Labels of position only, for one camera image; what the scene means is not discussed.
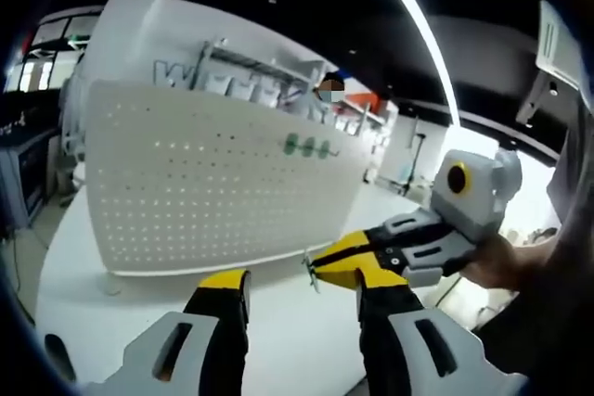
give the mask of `perforated panel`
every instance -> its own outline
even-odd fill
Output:
[[[87,193],[106,267],[182,274],[336,239],[368,166],[360,138],[205,92],[97,82]]]

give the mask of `curved light strip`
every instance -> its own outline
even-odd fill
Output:
[[[429,22],[420,10],[419,4],[416,0],[401,1],[405,5],[405,8],[412,19],[415,21],[415,25],[417,25],[420,35],[429,49],[433,63],[437,68],[437,74],[439,75],[439,79],[441,80],[442,86],[444,87],[445,99],[447,100],[447,105],[449,106],[449,112],[452,115],[452,124],[460,126],[460,117],[458,114],[458,104],[456,103],[456,97],[454,96],[454,87],[452,87],[452,82],[449,79],[449,74],[447,73],[446,62],[444,61],[442,52],[439,50],[439,45],[435,40],[435,36],[429,27]]]

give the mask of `white desk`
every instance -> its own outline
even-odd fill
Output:
[[[361,185],[344,233],[417,207],[374,185]],[[316,294],[301,261],[294,257],[250,268],[244,395],[343,395],[365,375],[355,293],[322,283]],[[102,382],[122,365],[128,343],[164,313],[184,308],[202,277],[108,275],[83,187],[45,257],[37,334],[41,340],[46,334],[61,337],[79,382]]]

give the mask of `window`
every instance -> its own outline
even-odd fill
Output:
[[[52,67],[54,64],[52,62],[44,63],[44,66],[41,68],[41,77],[39,78],[39,90],[47,90],[47,85],[49,84],[49,75],[52,73]]]
[[[29,91],[29,84],[31,83],[31,73],[33,72],[33,63],[27,62],[22,68],[22,75],[20,76],[19,90],[21,92]]]

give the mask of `black ceiling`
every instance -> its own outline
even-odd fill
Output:
[[[51,9],[106,1],[54,0]],[[285,34],[383,97],[446,102],[427,49],[399,0],[189,1]],[[537,74],[539,0],[418,1],[444,54],[460,108],[525,131],[516,124],[515,112]],[[557,125],[558,131],[535,125],[530,136],[559,150],[565,119],[549,115],[540,119],[545,120],[540,125]]]

